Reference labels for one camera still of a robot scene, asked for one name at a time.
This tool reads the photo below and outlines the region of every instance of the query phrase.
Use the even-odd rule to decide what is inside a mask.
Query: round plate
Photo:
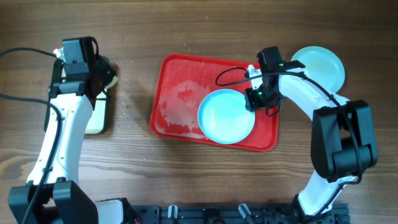
[[[340,59],[323,47],[305,47],[292,60],[298,60],[308,70],[308,77],[336,93],[344,83],[345,71]]]
[[[254,112],[245,108],[244,95],[235,90],[216,90],[207,95],[198,109],[201,131],[221,144],[234,144],[249,135],[254,126]]]

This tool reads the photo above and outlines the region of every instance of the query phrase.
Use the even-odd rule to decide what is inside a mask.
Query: tabletop
[[[105,133],[85,136],[81,188],[93,200],[134,205],[291,202],[313,172],[311,121],[291,101],[269,152],[158,138],[149,127],[162,59],[171,53],[256,63],[277,45],[290,60],[302,47],[343,62],[338,92],[372,108],[378,163],[337,202],[352,223],[398,220],[398,3],[394,1],[55,1],[0,2],[0,50],[51,52],[63,39],[93,36],[119,66]],[[0,92],[46,100],[53,58],[16,52],[0,60]],[[0,223],[15,223],[9,189],[25,184],[44,138],[45,107],[0,99]]]

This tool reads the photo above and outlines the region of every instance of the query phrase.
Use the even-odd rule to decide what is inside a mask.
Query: plate
[[[255,115],[245,108],[244,95],[235,90],[211,92],[200,103],[198,123],[214,142],[234,144],[246,138],[254,126]]]
[[[334,93],[344,84],[345,71],[341,60],[326,48],[305,47],[294,54],[292,60],[303,63],[309,78]]]

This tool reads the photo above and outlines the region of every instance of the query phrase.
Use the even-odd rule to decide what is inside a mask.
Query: red rectangular tray
[[[256,111],[256,121],[251,133],[236,144],[219,144],[208,139],[198,124],[198,108],[204,97],[219,90],[215,79],[231,67],[247,68],[256,63],[223,60],[184,54],[171,54],[164,58],[160,69],[154,105],[150,115],[150,128],[158,136],[170,139],[235,147],[252,151],[268,151],[277,140],[279,116],[268,117],[265,111]],[[227,83],[244,78],[242,70],[233,70],[220,78]],[[244,93],[251,82],[227,86]]]

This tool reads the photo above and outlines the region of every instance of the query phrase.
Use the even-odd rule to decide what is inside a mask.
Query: brown wooden surface
[[[160,63],[170,53],[256,62],[264,47],[278,45],[288,60],[304,46],[320,45],[345,66],[339,94],[372,106],[379,150],[376,167],[338,201],[349,203],[353,223],[397,222],[395,1],[39,2],[0,2],[0,50],[52,51],[62,39],[92,35],[100,54],[120,67],[113,122],[104,134],[86,136],[81,152],[81,187],[93,200],[127,197],[136,205],[291,201],[313,167],[311,122],[289,100],[280,113],[277,145],[265,153],[158,138],[149,129],[150,112]],[[47,99],[52,64],[53,58],[30,52],[3,57],[0,92]],[[42,105],[0,99],[0,223],[15,223],[7,196],[11,187],[24,184],[36,162],[44,113]]]

